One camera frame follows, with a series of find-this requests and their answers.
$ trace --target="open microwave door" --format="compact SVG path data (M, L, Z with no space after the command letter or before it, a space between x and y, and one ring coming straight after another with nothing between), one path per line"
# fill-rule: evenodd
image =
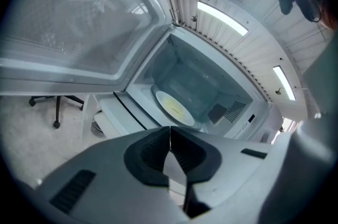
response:
M0 94L124 90L172 18L167 0L12 0L1 23Z

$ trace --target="ceiling light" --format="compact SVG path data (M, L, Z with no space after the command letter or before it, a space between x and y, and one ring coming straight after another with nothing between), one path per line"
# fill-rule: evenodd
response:
M239 24L237 21L233 20L231 17L229 17L225 13L221 12L220 10L217 10L214 7L211 7L208 4L205 4L203 2L197 2L197 8L202 11L207 12L208 14L213 15L214 17L218 18L220 21L223 21L225 24L228 24L234 30L239 32L242 36L248 32L248 30L245 27L243 27L241 24Z
M286 90L287 96L289 97L290 100L295 101L295 95L294 92L292 91L292 88L290 86L289 81L287 80L283 70L281 69L280 66L275 66L273 68L274 72L277 74L280 82L283 84L284 89Z

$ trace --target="microwave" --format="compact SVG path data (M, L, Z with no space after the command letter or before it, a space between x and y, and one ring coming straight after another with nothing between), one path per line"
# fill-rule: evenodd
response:
M221 51L172 23L167 0L12 0L0 27L0 94L124 92L133 119L153 126L274 136L283 123L276 105Z

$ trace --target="office chair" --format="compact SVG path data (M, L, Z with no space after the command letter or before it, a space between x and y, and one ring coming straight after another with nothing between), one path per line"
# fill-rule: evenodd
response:
M35 99L38 99L38 98L42 98L42 97L45 97L45 98L52 98L54 96L32 96L30 101L29 101L29 104L31 105L31 107L34 107L36 102L34 101ZM80 98L74 96L74 95L65 95L65 97L67 97L68 99L70 100L73 100L77 103L80 103L82 104L82 106L80 107L80 110L83 110L83 104L85 102L83 102ZM61 96L57 96L57 110L56 110L56 115L55 115L55 122L53 123L53 126L57 129L60 127L60 122L59 122L59 112L60 112L60 100L61 100Z

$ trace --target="ceiling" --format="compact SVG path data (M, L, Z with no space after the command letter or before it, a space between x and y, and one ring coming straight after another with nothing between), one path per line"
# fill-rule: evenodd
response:
M203 1L227 13L248 29L241 36L217 18L197 9ZM306 87L302 74L325 48L331 32L306 20L294 6L283 15L278 0L174 0L181 24L197 31L250 77L284 117L300 121L313 116L316 106L307 90L294 89L296 101L290 101L273 71L280 65L292 87ZM197 16L197 22L191 20Z

